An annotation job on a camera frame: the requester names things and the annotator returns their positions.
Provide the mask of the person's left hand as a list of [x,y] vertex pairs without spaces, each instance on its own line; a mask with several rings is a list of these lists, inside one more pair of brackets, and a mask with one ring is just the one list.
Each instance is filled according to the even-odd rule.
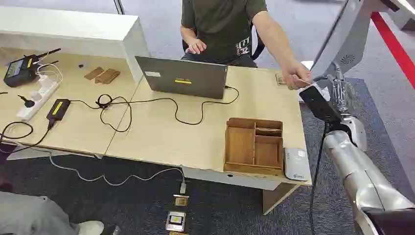
[[284,61],[280,67],[282,79],[290,90],[298,90],[313,83],[311,72],[295,59]]

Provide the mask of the person's right hand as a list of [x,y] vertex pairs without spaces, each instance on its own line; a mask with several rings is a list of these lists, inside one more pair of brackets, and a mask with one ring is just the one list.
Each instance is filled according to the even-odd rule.
[[200,39],[191,39],[187,42],[187,45],[185,52],[190,54],[201,54],[207,49],[207,45]]

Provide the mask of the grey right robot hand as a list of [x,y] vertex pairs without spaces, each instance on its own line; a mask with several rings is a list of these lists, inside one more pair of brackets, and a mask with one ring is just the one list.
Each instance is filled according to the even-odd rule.
[[353,115],[355,113],[355,90],[352,84],[344,77],[337,78],[331,74],[328,79],[332,84],[331,101],[342,115]]

